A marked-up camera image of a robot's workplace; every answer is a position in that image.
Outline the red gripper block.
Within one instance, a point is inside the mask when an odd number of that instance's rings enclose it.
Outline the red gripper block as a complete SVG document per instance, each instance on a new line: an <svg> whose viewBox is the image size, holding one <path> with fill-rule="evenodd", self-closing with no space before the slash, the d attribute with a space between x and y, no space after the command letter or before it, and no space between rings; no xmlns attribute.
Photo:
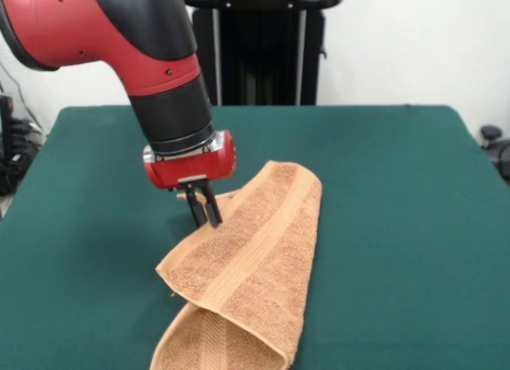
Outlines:
<svg viewBox="0 0 510 370"><path fill-rule="evenodd" d="M210 143L182 155L157 155L149 145L143 150L145 172L159 189L178 188L186 183L207 179L200 186L206 200L206 212L196 197L193 185L187 184L185 187L186 201L197 226L203 226L207 217L212 227L222 223L221 212L209 181L230 177L236 163L235 143L227 130L215 132Z"/></svg>

